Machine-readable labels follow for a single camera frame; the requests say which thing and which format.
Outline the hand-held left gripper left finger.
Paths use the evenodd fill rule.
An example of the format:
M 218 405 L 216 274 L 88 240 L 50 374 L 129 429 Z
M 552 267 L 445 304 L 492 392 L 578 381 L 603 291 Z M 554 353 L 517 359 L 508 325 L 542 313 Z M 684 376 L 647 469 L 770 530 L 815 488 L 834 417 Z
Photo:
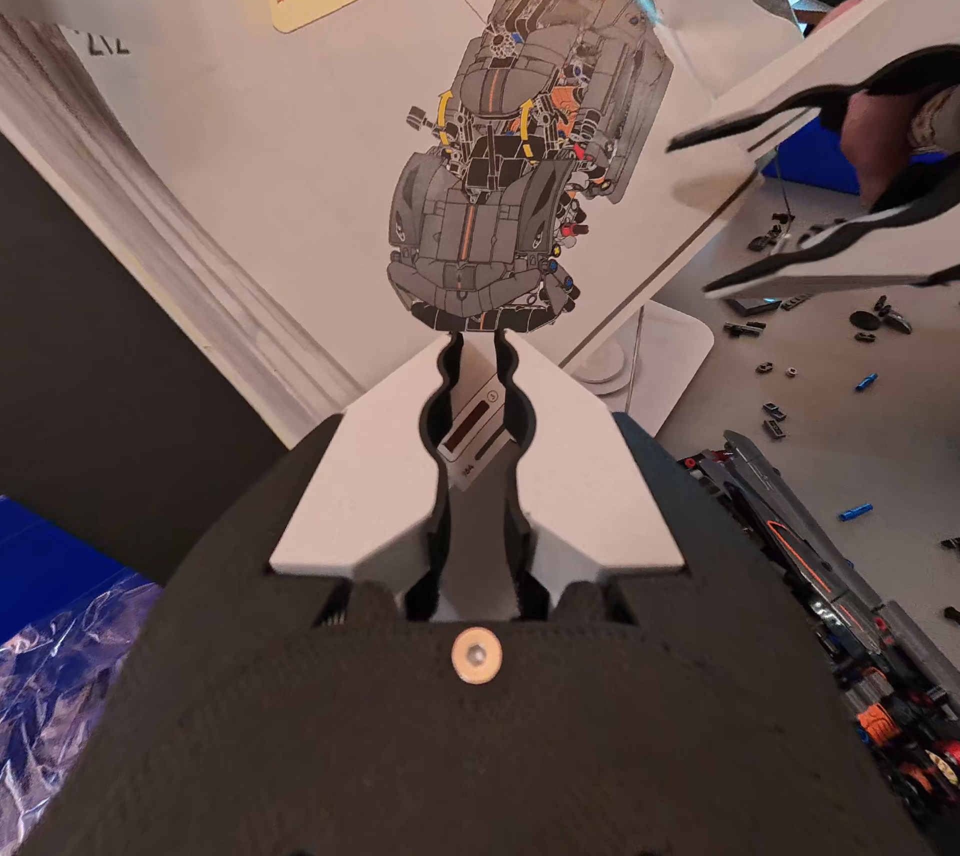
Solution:
M 450 552 L 452 427 L 462 334 L 444 334 L 348 405 L 270 556 L 270 568 L 390 590 L 430 620 Z

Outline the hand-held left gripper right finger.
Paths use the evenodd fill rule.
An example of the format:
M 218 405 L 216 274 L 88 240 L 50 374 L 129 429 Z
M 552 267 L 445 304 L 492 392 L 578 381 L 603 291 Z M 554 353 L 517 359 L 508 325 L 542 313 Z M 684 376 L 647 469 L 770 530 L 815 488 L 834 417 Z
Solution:
M 519 620 L 546 620 L 570 586 L 686 565 L 614 414 L 513 330 L 494 336 L 504 427 L 517 446 L 505 552 Z

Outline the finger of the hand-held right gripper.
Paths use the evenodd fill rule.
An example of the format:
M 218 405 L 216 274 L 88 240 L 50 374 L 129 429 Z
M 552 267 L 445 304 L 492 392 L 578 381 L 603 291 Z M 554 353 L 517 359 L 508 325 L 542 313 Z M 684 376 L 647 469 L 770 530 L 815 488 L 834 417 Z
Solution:
M 810 233 L 703 287 L 710 299 L 786 298 L 958 280 L 959 158 L 916 164 L 867 214 Z
M 814 112 L 868 92 L 905 95 L 958 83 L 959 0 L 862 0 L 724 94 L 668 154 L 738 142 L 759 157 Z

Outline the thick lego instruction booklet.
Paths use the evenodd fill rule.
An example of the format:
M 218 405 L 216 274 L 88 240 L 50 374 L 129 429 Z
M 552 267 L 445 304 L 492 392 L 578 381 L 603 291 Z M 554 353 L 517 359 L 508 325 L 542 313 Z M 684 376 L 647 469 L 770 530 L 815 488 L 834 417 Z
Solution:
M 761 182 L 788 0 L 2 0 L 2 128 L 284 442 L 434 338 L 569 370 Z

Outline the scattered loose lego pieces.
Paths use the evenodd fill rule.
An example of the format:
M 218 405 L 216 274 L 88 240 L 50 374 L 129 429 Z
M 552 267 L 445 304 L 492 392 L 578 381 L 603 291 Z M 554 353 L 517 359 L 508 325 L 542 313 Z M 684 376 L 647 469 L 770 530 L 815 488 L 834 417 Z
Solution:
M 958 651 L 958 290 L 813 296 L 719 336 L 716 429 L 752 437 L 859 573 Z

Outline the grey lego car model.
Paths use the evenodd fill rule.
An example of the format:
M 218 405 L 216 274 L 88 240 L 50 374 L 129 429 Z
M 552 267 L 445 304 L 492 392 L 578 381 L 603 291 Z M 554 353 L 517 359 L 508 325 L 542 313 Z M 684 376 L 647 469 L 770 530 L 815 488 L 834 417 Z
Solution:
M 859 741 L 935 854 L 958 854 L 958 669 L 837 549 L 749 437 L 678 465 L 760 550 L 802 607 Z

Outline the person's right hand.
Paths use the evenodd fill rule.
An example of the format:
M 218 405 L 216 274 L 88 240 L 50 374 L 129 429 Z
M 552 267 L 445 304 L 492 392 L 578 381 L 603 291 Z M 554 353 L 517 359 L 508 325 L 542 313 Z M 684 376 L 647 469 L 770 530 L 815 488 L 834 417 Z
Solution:
M 849 99 L 841 150 L 856 172 L 864 208 L 876 204 L 914 155 L 942 151 L 934 118 L 952 94 L 861 92 Z

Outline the blue plastic bin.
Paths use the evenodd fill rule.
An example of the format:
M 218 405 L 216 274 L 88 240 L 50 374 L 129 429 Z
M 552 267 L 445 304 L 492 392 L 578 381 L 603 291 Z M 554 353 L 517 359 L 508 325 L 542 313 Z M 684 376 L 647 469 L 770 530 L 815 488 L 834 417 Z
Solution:
M 27 625 L 135 570 L 8 497 L 1 499 L 1 649 Z
M 857 172 L 844 155 L 839 135 L 815 117 L 777 147 L 762 176 L 858 196 Z

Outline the white booklet stand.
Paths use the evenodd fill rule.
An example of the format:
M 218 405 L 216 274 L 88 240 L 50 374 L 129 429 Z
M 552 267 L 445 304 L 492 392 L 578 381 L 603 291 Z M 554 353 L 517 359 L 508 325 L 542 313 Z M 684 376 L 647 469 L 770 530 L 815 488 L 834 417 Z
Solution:
M 649 301 L 567 371 L 654 437 L 713 347 L 705 323 Z

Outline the clear plastic bag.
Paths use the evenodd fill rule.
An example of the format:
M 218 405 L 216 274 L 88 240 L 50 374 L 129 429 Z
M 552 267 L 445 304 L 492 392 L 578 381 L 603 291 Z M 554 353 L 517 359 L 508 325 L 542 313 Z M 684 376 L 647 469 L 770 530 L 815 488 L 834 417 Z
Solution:
M 62 789 L 162 587 L 124 572 L 1 648 L 1 853 Z

